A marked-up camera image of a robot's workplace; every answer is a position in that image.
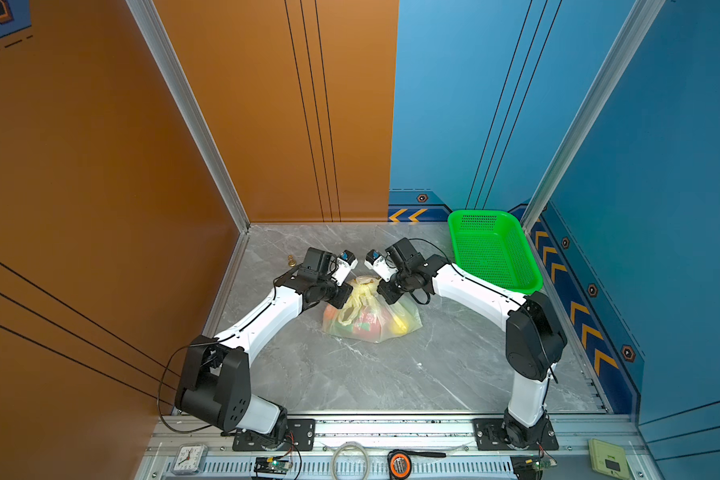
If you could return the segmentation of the yellowish translucent plastic bag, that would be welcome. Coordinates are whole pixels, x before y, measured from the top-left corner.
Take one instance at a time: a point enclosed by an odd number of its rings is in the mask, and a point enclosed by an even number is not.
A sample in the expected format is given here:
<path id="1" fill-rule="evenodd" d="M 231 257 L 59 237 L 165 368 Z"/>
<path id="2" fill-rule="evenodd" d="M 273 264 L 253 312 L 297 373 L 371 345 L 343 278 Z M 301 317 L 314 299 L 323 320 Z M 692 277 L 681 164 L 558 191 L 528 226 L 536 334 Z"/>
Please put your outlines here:
<path id="1" fill-rule="evenodd" d="M 359 276 L 348 282 L 353 288 L 341 309 L 328 305 L 323 313 L 326 334 L 370 343 L 399 338 L 422 327 L 417 304 L 401 297 L 388 304 L 377 292 L 380 278 Z"/>

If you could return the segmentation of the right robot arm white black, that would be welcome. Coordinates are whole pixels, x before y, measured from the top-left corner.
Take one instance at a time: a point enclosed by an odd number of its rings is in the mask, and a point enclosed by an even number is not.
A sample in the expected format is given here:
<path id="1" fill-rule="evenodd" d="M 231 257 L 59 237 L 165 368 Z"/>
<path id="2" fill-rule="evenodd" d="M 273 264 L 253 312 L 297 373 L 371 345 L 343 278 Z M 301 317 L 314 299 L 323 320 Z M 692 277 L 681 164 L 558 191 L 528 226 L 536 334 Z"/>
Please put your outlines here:
<path id="1" fill-rule="evenodd" d="M 505 334 L 505 358 L 514 370 L 502 421 L 503 440 L 514 449 L 540 446 L 553 432 L 546 409 L 551 381 L 567 346 L 562 323 L 541 291 L 525 295 L 482 280 L 444 255 L 424 257 L 403 238 L 383 253 L 371 250 L 365 265 L 381 277 L 378 292 L 389 304 L 424 291 L 482 315 Z"/>

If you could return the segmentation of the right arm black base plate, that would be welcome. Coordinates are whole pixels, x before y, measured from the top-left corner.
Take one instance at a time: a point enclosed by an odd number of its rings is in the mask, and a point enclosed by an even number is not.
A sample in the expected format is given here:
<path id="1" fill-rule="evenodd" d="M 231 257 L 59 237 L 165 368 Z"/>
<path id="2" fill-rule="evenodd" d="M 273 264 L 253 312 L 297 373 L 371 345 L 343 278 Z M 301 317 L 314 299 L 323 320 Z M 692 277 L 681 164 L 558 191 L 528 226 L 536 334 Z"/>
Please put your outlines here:
<path id="1" fill-rule="evenodd" d="M 480 451 L 530 451 L 541 447 L 557 451 L 559 443 L 551 419 L 543 416 L 534 426 L 525 427 L 511 417 L 477 418 L 472 421 Z"/>

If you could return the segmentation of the green plastic mesh basket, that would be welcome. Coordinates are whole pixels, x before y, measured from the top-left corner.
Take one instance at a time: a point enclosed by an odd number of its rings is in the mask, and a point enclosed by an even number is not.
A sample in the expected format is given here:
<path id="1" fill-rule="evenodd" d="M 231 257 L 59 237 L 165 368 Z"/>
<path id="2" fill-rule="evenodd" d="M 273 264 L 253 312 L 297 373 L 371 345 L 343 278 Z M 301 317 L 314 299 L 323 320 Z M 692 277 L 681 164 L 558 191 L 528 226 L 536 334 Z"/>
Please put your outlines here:
<path id="1" fill-rule="evenodd" d="M 448 217 L 455 263 L 499 287 L 530 295 L 543 277 L 518 219 L 495 210 L 459 210 Z"/>

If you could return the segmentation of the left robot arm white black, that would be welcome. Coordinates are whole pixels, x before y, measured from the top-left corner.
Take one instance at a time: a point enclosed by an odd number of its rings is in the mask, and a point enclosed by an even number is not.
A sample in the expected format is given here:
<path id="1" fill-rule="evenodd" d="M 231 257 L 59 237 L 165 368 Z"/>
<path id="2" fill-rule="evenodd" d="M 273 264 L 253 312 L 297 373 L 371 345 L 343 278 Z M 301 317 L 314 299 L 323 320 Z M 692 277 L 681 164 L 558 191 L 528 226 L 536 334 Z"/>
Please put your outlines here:
<path id="1" fill-rule="evenodd" d="M 232 327 L 184 347 L 174 407 L 224 433 L 246 430 L 280 445 L 288 432 L 287 409 L 252 393 L 251 365 L 304 311 L 322 302 L 343 307 L 353 290 L 346 278 L 357 264 L 347 250 L 335 255 L 308 249 L 304 261 L 276 277 L 264 300 Z"/>

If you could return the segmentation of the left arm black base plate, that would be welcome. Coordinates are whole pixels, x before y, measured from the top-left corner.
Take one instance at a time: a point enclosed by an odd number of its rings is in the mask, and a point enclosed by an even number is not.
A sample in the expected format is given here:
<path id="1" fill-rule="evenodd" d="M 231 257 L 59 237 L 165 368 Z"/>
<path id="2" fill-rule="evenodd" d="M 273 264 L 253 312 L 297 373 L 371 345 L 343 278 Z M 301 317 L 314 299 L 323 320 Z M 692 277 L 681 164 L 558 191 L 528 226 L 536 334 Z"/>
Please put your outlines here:
<path id="1" fill-rule="evenodd" d="M 312 418 L 288 417 L 282 441 L 245 430 L 234 436 L 232 449 L 236 452 L 286 451 L 295 446 L 301 452 L 309 452 L 314 446 L 315 427 L 316 421 Z"/>

